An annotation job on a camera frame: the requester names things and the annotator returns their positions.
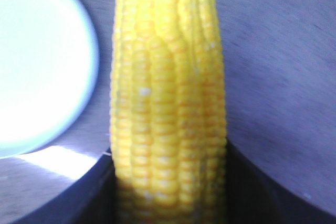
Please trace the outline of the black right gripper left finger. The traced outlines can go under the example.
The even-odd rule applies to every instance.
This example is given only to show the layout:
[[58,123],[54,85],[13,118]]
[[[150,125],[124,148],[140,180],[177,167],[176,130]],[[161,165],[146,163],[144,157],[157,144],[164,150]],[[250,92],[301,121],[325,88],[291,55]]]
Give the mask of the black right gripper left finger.
[[71,185],[16,223],[116,223],[110,149],[95,159],[64,147],[48,147],[21,159],[64,175]]

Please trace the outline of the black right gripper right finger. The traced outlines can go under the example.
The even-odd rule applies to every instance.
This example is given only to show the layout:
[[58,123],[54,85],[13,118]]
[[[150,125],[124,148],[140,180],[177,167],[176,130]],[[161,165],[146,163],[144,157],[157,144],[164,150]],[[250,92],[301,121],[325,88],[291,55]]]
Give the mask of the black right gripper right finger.
[[335,223],[335,216],[299,198],[227,144],[229,223]]

